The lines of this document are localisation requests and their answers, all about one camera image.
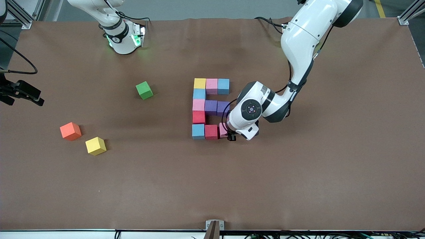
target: robotic arm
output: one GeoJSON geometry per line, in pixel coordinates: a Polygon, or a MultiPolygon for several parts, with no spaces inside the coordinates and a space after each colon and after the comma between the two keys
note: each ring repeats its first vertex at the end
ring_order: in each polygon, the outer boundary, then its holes
{"type": "Polygon", "coordinates": [[[280,40],[281,47],[294,73],[282,95],[260,82],[248,83],[239,94],[226,125],[230,130],[251,140],[258,133],[256,122],[263,116],[268,122],[282,121],[292,102],[307,81],[313,67],[313,52],[332,24],[344,27],[352,22],[363,7],[363,0],[298,0],[304,4],[288,23],[280,40]]]}
{"type": "Polygon", "coordinates": [[[130,54],[142,45],[145,27],[129,20],[124,20],[117,14],[124,0],[68,0],[68,2],[94,17],[103,30],[109,45],[118,54],[130,54]]]}

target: yellow floor line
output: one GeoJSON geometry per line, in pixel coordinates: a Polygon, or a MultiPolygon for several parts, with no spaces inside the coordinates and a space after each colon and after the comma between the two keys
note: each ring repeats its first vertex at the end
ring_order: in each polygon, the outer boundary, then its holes
{"type": "Polygon", "coordinates": [[[381,5],[381,0],[375,0],[375,4],[376,4],[376,8],[378,9],[379,17],[385,18],[384,9],[382,8],[382,5],[381,5]]]}

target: green cube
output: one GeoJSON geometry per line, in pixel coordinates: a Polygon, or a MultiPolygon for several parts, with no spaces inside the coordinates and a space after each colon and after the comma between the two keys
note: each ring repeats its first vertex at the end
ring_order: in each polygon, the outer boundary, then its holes
{"type": "Polygon", "coordinates": [[[136,89],[140,97],[144,100],[153,96],[152,90],[150,89],[146,81],[136,85],[136,89]]]}

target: purple cube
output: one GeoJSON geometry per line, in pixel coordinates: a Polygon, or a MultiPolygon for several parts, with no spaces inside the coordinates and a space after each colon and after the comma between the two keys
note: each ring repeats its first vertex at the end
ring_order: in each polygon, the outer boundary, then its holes
{"type": "Polygon", "coordinates": [[[229,104],[230,102],[228,101],[218,101],[217,102],[217,115],[218,116],[222,116],[223,115],[223,111],[224,111],[224,117],[226,117],[227,112],[229,112],[230,106],[226,108],[226,106],[229,104]]]}
{"type": "Polygon", "coordinates": [[[205,101],[205,114],[206,115],[217,115],[217,101],[206,100],[205,101]]]}

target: foam cube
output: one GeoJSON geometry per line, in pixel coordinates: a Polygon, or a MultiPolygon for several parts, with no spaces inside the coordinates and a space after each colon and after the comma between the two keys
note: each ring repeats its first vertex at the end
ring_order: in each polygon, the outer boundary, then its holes
{"type": "Polygon", "coordinates": [[[194,99],[192,111],[205,111],[205,100],[194,99]]]}
{"type": "Polygon", "coordinates": [[[205,101],[205,114],[206,115],[217,115],[217,101],[206,100],[205,101]]]}
{"type": "Polygon", "coordinates": [[[220,134],[220,138],[226,138],[227,137],[227,131],[226,128],[224,126],[224,123],[220,123],[220,125],[218,126],[218,131],[220,134]]]}
{"type": "Polygon", "coordinates": [[[217,102],[217,115],[218,116],[222,116],[223,115],[223,111],[224,111],[224,117],[226,117],[227,112],[229,112],[229,107],[226,108],[226,106],[229,104],[230,102],[228,101],[218,101],[217,102]]]}
{"type": "Polygon", "coordinates": [[[60,133],[62,138],[72,141],[81,137],[81,131],[78,125],[74,123],[68,123],[60,127],[60,133]]]}
{"type": "Polygon", "coordinates": [[[205,85],[207,83],[206,78],[195,78],[195,82],[193,84],[194,89],[205,89],[205,85]]]}
{"type": "Polygon", "coordinates": [[[146,81],[136,85],[136,89],[140,97],[144,100],[153,96],[152,90],[146,81]]]}
{"type": "Polygon", "coordinates": [[[192,111],[192,124],[205,124],[205,112],[192,111]]]}
{"type": "Polygon", "coordinates": [[[217,125],[206,125],[205,126],[205,139],[213,140],[218,139],[217,125]]]}
{"type": "Polygon", "coordinates": [[[217,92],[218,94],[229,94],[230,80],[229,79],[218,79],[217,92]]]}
{"type": "Polygon", "coordinates": [[[218,79],[207,79],[205,89],[207,94],[218,94],[218,79]]]}
{"type": "Polygon", "coordinates": [[[91,155],[98,155],[106,152],[105,141],[99,137],[87,140],[85,146],[87,147],[87,152],[91,155]]]}
{"type": "Polygon", "coordinates": [[[205,139],[204,132],[205,125],[192,125],[192,138],[193,139],[205,139]]]}
{"type": "Polygon", "coordinates": [[[204,100],[206,99],[207,94],[205,93],[205,89],[193,89],[193,98],[204,100]]]}

